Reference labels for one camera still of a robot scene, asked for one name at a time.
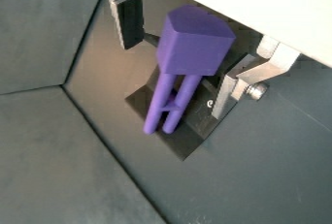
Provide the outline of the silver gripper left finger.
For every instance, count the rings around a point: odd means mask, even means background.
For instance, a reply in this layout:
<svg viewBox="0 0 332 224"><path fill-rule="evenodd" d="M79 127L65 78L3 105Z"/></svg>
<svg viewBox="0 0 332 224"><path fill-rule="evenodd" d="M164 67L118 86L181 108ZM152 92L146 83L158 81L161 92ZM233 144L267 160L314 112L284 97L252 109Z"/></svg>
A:
<svg viewBox="0 0 332 224"><path fill-rule="evenodd" d="M144 0L109 0L121 46L133 48L145 38Z"/></svg>

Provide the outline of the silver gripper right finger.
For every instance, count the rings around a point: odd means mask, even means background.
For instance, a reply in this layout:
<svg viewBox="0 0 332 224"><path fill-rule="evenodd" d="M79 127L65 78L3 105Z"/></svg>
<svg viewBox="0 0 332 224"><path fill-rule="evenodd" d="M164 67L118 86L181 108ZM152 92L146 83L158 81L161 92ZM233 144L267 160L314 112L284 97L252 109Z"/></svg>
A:
<svg viewBox="0 0 332 224"><path fill-rule="evenodd" d="M229 101L239 102L244 94L260 100L268 90L264 81L287 73L300 54L266 36L257 47L257 55L247 54L225 74L212 115L221 119L229 112Z"/></svg>

